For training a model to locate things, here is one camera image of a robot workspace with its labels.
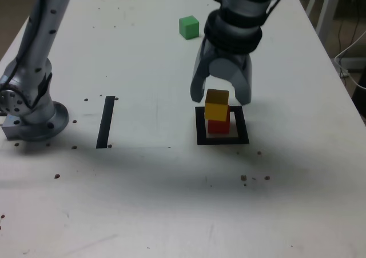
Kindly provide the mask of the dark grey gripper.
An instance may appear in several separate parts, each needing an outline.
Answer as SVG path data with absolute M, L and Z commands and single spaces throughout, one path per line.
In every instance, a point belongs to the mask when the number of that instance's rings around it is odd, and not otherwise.
M 230 82 L 234 87 L 235 98 L 241 105 L 251 102 L 252 61 L 249 54 L 215 51 L 204 37 L 197 53 L 190 85 L 192 101 L 201 102 L 209 75 Z

